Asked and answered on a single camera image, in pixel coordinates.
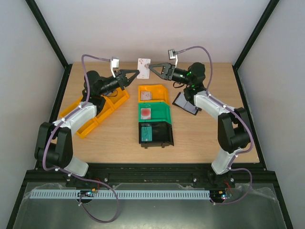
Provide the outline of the red circle card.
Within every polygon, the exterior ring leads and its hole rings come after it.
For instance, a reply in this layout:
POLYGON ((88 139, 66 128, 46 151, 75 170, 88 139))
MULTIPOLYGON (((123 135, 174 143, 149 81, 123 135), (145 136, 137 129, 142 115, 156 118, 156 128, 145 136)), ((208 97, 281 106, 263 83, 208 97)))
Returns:
POLYGON ((151 119, 151 108, 141 108, 140 109, 140 119, 141 120, 150 120, 151 119))

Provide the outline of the yellow storage bin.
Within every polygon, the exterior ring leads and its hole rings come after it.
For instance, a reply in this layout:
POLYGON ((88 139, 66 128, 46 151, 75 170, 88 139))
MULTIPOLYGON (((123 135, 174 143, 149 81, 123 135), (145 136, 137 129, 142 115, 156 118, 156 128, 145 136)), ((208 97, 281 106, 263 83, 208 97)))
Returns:
POLYGON ((170 102, 169 102, 168 89, 162 84, 139 85, 138 86, 138 102, 139 103, 163 102, 163 103, 166 103, 169 105, 170 102), (150 91, 152 93, 152 100, 141 101, 140 100, 141 91, 150 91))

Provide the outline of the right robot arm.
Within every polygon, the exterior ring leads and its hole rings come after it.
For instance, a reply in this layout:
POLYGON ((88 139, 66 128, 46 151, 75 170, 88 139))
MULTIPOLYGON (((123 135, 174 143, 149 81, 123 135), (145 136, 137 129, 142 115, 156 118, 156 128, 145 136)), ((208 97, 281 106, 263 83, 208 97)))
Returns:
POLYGON ((205 65, 195 62, 188 69, 177 68, 171 63, 150 64, 149 70, 164 80, 185 85, 178 100, 179 107, 189 111, 203 110, 217 121, 219 153, 212 162, 213 172, 208 182, 218 187, 224 182, 224 174, 229 172, 235 158, 251 143, 253 136, 248 127, 247 111, 234 108, 213 97, 204 86, 205 65))

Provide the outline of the white card in yellow bin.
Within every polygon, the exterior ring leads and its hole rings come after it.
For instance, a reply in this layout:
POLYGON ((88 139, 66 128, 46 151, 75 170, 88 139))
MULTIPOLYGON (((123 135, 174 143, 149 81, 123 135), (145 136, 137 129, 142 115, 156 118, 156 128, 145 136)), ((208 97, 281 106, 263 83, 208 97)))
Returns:
POLYGON ((140 92, 140 100, 141 101, 152 100, 152 93, 150 91, 141 91, 140 92))

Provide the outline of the black storage bin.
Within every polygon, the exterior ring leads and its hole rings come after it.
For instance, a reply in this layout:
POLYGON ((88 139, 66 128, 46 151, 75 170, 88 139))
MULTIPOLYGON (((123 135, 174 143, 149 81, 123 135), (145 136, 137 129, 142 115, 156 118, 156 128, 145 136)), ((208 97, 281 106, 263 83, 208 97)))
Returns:
POLYGON ((174 146, 173 139, 173 128, 172 125, 167 122, 139 122, 139 144, 141 147, 147 149, 149 147, 161 147, 174 146), (141 127, 151 126, 152 127, 152 141, 142 142, 141 141, 141 127))

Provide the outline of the right black frame post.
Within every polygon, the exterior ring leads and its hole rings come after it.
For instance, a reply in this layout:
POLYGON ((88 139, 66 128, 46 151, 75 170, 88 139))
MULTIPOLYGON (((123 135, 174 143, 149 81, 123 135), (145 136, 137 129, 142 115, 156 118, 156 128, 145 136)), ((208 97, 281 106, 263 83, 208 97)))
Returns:
POLYGON ((270 0, 262 13, 261 17, 259 18, 256 26, 254 27, 250 37, 248 38, 245 46, 243 47, 240 55, 238 56, 235 64, 233 65, 234 72, 237 72, 241 67, 242 63, 244 62, 245 58, 247 57, 249 51, 251 50, 252 46, 254 45, 255 41, 257 40, 258 36, 260 35, 261 31, 263 30, 264 26, 268 22, 269 18, 271 17, 272 13, 274 12, 276 6, 280 0, 270 0))

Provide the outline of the teal card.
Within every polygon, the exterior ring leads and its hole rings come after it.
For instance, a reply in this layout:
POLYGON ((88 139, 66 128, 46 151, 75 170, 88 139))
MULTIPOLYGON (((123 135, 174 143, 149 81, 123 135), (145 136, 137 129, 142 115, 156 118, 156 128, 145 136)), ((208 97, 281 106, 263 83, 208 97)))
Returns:
POLYGON ((151 126, 142 126, 141 127, 141 141, 142 142, 151 142, 153 139, 153 132, 151 126))

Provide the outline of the black aluminium frame rail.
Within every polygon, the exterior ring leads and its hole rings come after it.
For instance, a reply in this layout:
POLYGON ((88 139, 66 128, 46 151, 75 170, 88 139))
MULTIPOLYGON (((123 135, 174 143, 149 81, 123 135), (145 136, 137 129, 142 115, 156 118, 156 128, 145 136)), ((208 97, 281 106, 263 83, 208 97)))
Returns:
POLYGON ((86 181, 68 177, 63 172, 44 171, 41 166, 28 170, 22 182, 25 186, 33 183, 63 183, 68 187, 92 188, 97 181, 110 186, 120 183, 176 183, 193 187, 218 188, 225 183, 271 183, 276 184, 274 172, 268 171, 261 163, 237 163, 236 171, 216 175, 211 164, 111 164, 90 163, 86 181))

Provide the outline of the long yellow divided tray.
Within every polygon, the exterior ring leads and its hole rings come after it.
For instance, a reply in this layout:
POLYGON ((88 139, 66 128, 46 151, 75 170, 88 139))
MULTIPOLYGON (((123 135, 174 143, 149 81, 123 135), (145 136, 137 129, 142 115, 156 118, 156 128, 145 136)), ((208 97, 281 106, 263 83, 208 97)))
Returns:
POLYGON ((129 97, 126 90, 117 89, 117 93, 104 97, 105 104, 100 113, 97 113, 97 107, 90 102, 82 108, 84 102, 79 98, 62 111, 59 119, 54 123, 58 124, 63 121, 61 127, 68 127, 72 135, 77 134, 80 138, 85 138, 93 129, 125 103, 129 97))

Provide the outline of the black frame post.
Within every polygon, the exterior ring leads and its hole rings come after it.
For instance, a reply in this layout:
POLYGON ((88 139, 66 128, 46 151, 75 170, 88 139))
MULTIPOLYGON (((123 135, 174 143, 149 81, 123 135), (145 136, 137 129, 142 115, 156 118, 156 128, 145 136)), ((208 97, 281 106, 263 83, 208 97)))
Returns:
POLYGON ((40 26, 42 32, 44 33, 46 39, 48 40, 50 46, 52 47, 54 53, 56 54, 59 62, 61 63, 62 67, 66 70, 70 67, 62 50, 60 49, 59 44, 57 43, 51 29, 49 28, 39 6, 37 5, 35 0, 25 0, 29 9, 31 10, 35 20, 37 21, 38 25, 40 26))
POLYGON ((260 35, 261 31, 263 30, 264 26, 268 22, 269 18, 271 17, 272 13, 274 12, 276 6, 280 0, 270 0, 262 13, 261 17, 259 18, 256 26, 254 27, 250 37, 248 38, 245 46, 243 47, 240 55, 238 56, 235 64, 233 65, 234 72, 237 72, 241 67, 242 63, 244 62, 245 58, 247 57, 249 51, 251 50, 252 46, 254 45, 255 41, 257 40, 258 36, 260 35))

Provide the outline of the white card red dots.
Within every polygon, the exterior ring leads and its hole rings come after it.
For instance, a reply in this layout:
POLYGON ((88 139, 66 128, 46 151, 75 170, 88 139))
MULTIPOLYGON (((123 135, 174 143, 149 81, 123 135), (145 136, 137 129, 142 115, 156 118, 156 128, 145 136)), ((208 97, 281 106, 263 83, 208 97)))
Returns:
POLYGON ((151 63, 151 59, 145 59, 145 58, 138 59, 137 69, 139 70, 139 75, 137 76, 137 79, 149 79, 150 63, 151 63))

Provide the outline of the green storage bin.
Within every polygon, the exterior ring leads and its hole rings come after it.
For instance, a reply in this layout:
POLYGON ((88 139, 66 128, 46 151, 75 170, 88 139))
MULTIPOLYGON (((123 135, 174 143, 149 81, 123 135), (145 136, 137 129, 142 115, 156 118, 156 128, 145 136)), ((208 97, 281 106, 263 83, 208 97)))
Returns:
POLYGON ((167 122, 172 123, 170 107, 168 104, 163 102, 149 102, 149 103, 138 103, 138 120, 139 122, 167 122), (141 120, 140 109, 151 108, 151 119, 141 120))

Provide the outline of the left black frame post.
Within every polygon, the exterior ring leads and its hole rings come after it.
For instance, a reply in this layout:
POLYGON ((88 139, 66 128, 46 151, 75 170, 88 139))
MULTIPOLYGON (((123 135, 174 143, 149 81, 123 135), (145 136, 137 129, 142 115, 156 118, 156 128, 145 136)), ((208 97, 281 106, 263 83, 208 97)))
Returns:
POLYGON ((42 32, 44 33, 46 39, 48 40, 50 46, 52 47, 54 53, 56 54, 59 62, 61 63, 62 67, 66 70, 70 67, 62 50, 60 49, 59 44, 57 43, 51 29, 49 28, 39 6, 37 5, 35 0, 25 0, 29 9, 31 10, 35 20, 37 21, 38 25, 40 26, 42 32))

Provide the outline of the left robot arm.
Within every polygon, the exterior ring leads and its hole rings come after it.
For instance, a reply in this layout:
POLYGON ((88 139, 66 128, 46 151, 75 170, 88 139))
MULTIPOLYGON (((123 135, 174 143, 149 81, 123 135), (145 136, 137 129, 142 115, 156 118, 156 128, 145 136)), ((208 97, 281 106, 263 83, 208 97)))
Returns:
POLYGON ((97 71, 84 75, 84 89, 79 104, 63 118, 39 127, 34 157, 45 170, 64 169, 84 177, 88 164, 73 154, 72 137, 88 121, 97 117, 106 104, 105 96, 117 89, 124 90, 139 75, 139 70, 121 69, 103 77, 97 71))

